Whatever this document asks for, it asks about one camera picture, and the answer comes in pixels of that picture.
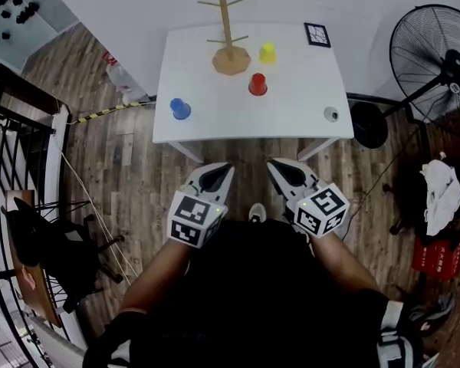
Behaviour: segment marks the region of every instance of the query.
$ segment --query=red cup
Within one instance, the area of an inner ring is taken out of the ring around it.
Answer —
[[[248,90],[252,95],[260,97],[266,94],[268,91],[268,85],[266,84],[266,77],[263,74],[252,75],[251,83],[248,85]]]

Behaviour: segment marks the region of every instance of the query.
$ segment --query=yellow and black caution tape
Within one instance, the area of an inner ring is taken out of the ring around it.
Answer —
[[[95,119],[96,117],[103,116],[105,114],[109,114],[112,112],[116,112],[118,110],[129,109],[131,107],[144,107],[146,105],[155,104],[155,103],[156,102],[132,102],[127,105],[116,105],[115,107],[110,107],[109,109],[105,109],[100,112],[92,113],[92,114],[89,114],[88,116],[81,117],[78,120],[75,120],[72,123],[70,123],[70,125],[73,125],[76,123],[86,123],[88,120],[92,120],[92,119]]]

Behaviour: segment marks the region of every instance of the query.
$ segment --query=red box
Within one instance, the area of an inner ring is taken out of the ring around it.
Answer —
[[[448,240],[438,240],[425,247],[416,237],[412,268],[444,280],[456,277],[460,272],[460,245],[450,252]]]

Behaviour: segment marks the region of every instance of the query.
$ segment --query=blue cup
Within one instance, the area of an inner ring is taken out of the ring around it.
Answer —
[[[174,98],[170,101],[170,109],[177,120],[184,120],[191,114],[191,107],[180,98]]]

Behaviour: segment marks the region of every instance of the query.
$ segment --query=white table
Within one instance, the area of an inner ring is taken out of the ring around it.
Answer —
[[[353,137],[353,124],[332,48],[310,46],[303,25],[235,24],[232,37],[248,35],[237,46],[252,62],[246,72],[226,76],[215,71],[212,58],[222,39],[222,25],[171,31],[167,37],[157,92],[154,143],[169,143],[197,163],[200,152],[190,141],[236,138],[316,138],[297,158],[306,160],[340,138]],[[259,50],[265,42],[276,48],[277,62],[264,65]],[[251,76],[266,76],[268,92],[249,93]],[[169,107],[182,98],[192,108],[177,120]],[[324,112],[338,115],[329,121]]]

